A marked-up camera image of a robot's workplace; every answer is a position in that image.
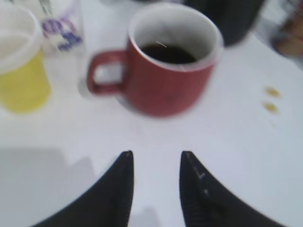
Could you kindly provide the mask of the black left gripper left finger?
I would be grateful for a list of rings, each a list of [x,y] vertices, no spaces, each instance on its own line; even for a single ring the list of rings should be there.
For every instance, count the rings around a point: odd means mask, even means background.
[[[78,199],[37,223],[38,227],[126,227],[134,195],[134,156],[122,152]]]

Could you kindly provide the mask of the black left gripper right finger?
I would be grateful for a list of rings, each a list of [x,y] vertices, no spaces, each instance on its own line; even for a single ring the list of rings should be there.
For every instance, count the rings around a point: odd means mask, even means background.
[[[187,227],[278,227],[226,189],[191,151],[183,151],[179,195]]]

